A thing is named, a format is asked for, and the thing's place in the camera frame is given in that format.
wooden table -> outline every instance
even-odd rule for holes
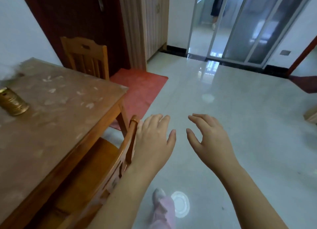
[[[32,75],[10,88],[29,110],[0,109],[0,228],[25,227],[112,121],[128,128],[127,87],[35,59],[24,66]]]

white wall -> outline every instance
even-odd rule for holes
[[[271,55],[268,64],[289,68],[317,35],[317,0],[310,0]],[[280,55],[290,50],[288,56]]]
[[[187,49],[195,0],[170,0],[167,45]]]
[[[0,80],[31,57],[61,65],[26,2],[0,0]]]

white shoe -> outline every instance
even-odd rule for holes
[[[156,188],[152,195],[153,205],[156,207],[159,204],[160,199],[166,196],[165,192],[161,188]]]

red mat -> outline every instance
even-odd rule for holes
[[[110,78],[111,82],[129,87],[123,100],[129,121],[133,115],[143,118],[167,80],[166,76],[136,69],[120,69]],[[110,126],[120,130],[117,121]]]

pink pants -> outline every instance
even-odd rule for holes
[[[175,229],[175,206],[171,197],[160,199],[154,208],[154,215],[149,229]]]

